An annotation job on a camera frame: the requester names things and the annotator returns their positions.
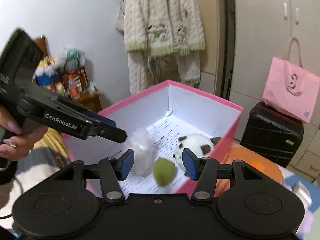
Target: screw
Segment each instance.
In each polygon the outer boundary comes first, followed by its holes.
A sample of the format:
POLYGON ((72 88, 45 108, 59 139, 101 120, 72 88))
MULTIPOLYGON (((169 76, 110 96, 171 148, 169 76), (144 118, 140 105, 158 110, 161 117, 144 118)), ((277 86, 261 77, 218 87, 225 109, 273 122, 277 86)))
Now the screw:
POLYGON ((195 193, 195 198, 197 199, 207 199, 210 197, 210 194, 206 191, 197 191, 195 193))
POLYGON ((119 199, 122 197, 122 193, 119 191, 110 191, 106 194, 106 197, 111 200, 119 199))

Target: pink tote bag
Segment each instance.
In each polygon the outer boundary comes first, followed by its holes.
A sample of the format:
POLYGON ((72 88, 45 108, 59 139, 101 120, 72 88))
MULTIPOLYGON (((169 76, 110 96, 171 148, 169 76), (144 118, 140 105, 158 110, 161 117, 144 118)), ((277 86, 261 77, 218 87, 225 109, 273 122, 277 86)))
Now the pink tote bag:
POLYGON ((288 56, 274 57, 262 100, 277 111, 310 122, 318 96, 320 78, 304 69, 301 62, 300 43, 291 38, 288 56), (300 66, 289 62, 293 41, 298 43, 300 66))

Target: cabinet door handle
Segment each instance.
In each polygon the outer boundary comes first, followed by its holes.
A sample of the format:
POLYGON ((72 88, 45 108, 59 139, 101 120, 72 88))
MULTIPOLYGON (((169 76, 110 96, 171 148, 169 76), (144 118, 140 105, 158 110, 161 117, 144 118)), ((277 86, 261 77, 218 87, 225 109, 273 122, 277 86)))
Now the cabinet door handle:
POLYGON ((283 4, 283 16, 284 16, 284 20, 286 21, 288 19, 288 4, 287 3, 283 4))
POLYGON ((298 7, 294 9, 294 19, 296 21, 296 25, 298 25, 299 24, 299 8, 298 7))
POLYGON ((311 169, 311 170, 313 170, 313 171, 320 171, 320 169, 319 169, 319 168, 315 168, 315 167, 314 167, 314 166, 312 166, 312 165, 310 166, 310 169, 311 169))

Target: white and brown plush toy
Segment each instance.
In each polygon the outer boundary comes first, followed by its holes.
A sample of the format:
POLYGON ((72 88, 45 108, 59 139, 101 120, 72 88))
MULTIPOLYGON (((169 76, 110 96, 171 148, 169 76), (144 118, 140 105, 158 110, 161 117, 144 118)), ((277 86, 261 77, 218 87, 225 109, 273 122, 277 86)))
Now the white and brown plush toy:
POLYGON ((220 137, 209 139, 207 136, 199 133, 193 133, 183 137, 179 137, 178 145, 175 149, 173 157, 175 158, 175 161, 180 166, 180 168, 186 171, 186 168, 184 167, 182 162, 182 152, 184 148, 188 148, 198 158, 202 158, 214 149, 214 146, 220 139, 220 137))

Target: tote bag handle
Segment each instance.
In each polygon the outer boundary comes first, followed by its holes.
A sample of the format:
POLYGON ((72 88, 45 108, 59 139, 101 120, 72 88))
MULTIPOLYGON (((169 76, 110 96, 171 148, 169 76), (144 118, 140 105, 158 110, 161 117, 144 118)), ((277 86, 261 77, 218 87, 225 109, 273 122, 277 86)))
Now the tote bag handle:
POLYGON ((303 68, 302 61, 301 61, 300 42, 297 39, 297 37, 292 37, 290 39, 288 55, 284 57, 284 83, 285 83, 287 90, 292 95, 300 96, 302 94, 304 75, 302 77, 300 77, 302 80, 301 80, 301 84, 300 84, 299 89, 295 89, 296 88, 295 81, 298 80, 298 76, 296 74, 290 74, 290 73, 292 73, 292 71, 290 71, 291 66, 290 66, 289 60, 290 60, 290 56, 291 56, 291 47, 292 47, 293 41, 296 41, 298 44, 299 63, 300 63, 300 67, 303 68))

